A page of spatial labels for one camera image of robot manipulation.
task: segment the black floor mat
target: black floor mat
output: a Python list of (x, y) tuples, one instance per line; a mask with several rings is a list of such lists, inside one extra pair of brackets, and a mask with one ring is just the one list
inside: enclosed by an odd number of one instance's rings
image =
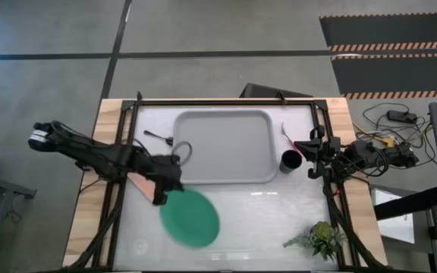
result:
[(437, 54), (334, 56), (332, 64), (348, 99), (437, 97)]
[(437, 49), (437, 13), (320, 17), (332, 51)]

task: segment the wire bundle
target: wire bundle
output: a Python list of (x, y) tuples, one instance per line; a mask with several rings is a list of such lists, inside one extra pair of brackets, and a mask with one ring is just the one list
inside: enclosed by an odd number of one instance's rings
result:
[[(431, 122), (426, 121), (426, 119), (424, 117), (418, 117), (415, 121), (413, 121), (414, 124), (412, 124), (412, 125), (390, 126), (387, 124), (381, 124), (380, 121), (383, 118), (385, 118), (387, 115), (381, 115), (377, 119), (377, 121), (373, 121), (366, 114), (367, 112), (369, 112), (369, 111), (373, 110), (374, 108), (377, 108), (381, 105), (401, 106), (401, 107), (406, 109), (406, 113), (408, 113), (410, 111), (409, 107), (407, 107), (406, 105), (401, 104), (401, 103), (392, 103), (392, 102), (379, 103), (377, 105), (374, 105), (370, 108), (365, 109), (362, 112), (362, 116), (375, 127), (375, 130), (370, 131), (370, 132), (366, 132), (362, 127), (360, 127), (358, 124), (354, 123), (354, 126), (358, 130), (360, 130), (360, 132), (356, 133), (357, 138), (362, 139), (362, 140), (366, 140), (366, 137), (367, 137), (368, 138), (367, 140), (380, 140), (381, 136), (388, 135), (390, 137), (393, 137), (397, 144), (409, 143), (412, 147), (418, 148), (418, 149), (424, 147), (424, 152), (428, 156), (429, 160), (427, 160), (426, 162), (423, 162), (423, 163), (416, 164), (416, 166), (413, 166), (412, 168), (419, 167), (419, 166), (425, 165), (425, 164), (430, 163), (430, 162), (434, 162), (437, 165), (437, 161), (435, 160), (436, 152), (435, 152), (431, 142), (429, 141), (429, 138), (427, 137), (427, 133), (432, 129)], [(400, 135), (400, 132), (404, 131), (404, 130), (413, 130), (413, 133), (411, 133), (408, 137), (403, 137), (402, 135)], [(398, 170), (406, 170), (406, 168), (398, 168), (395, 166), (390, 166), (390, 168), (395, 168)]]

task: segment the green plate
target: green plate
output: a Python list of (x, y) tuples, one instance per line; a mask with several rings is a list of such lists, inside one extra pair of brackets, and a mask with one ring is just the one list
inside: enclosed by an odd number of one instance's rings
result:
[(185, 190), (166, 193), (168, 201), (161, 206), (161, 221), (170, 235), (192, 247), (211, 244), (219, 235), (219, 216), (212, 203), (202, 194)]

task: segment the desk leg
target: desk leg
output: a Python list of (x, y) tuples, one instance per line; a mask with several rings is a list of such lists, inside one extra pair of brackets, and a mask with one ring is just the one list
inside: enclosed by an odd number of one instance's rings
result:
[(377, 221), (437, 206), (437, 187), (374, 206)]

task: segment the wooden table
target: wooden table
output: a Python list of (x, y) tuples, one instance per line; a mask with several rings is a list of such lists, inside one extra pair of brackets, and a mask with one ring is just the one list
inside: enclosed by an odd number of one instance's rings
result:
[[(325, 98), (325, 100), (328, 103), (330, 122), (332, 124), (334, 136), (340, 137), (341, 143), (344, 145), (351, 143), (355, 140), (355, 133), (351, 123), (350, 113), (348, 111), (347, 100), (345, 98)], [(118, 119), (121, 113), (122, 101), (123, 99), (102, 100), (99, 115), (97, 117), (96, 128), (93, 134), (93, 138), (95, 140), (108, 144), (115, 142), (115, 135), (118, 129)], [(130, 124), (129, 119), (127, 120), (128, 121), (126, 121), (124, 124), (123, 135), (125, 136), (127, 136), (126, 130), (129, 129)], [(85, 187), (96, 179), (97, 175), (95, 173), (87, 172), (83, 176), (81, 186)], [(67, 249), (65, 250), (64, 260), (62, 263), (63, 266), (71, 265), (85, 250), (89, 242), (96, 234), (97, 227), (99, 226), (102, 202), (104, 200), (105, 183), (105, 181), (98, 182), (80, 194), (75, 209), (70, 236), (68, 238)], [(384, 246), (382, 245), (379, 226), (377, 225), (376, 216), (374, 214), (368, 185), (359, 180), (349, 180), (344, 186), (355, 232), (365, 244), (366, 248), (376, 257), (376, 259), (384, 265), (387, 265)], [(104, 246), (102, 248), (102, 263), (105, 263), (105, 257), (107, 257), (110, 230), (111, 229), (109, 229), (107, 234), (108, 236), (106, 237)], [(348, 254), (349, 252), (344, 252), (345, 260), (347, 264), (349, 264), (349, 261), (351, 260), (350, 255)]]

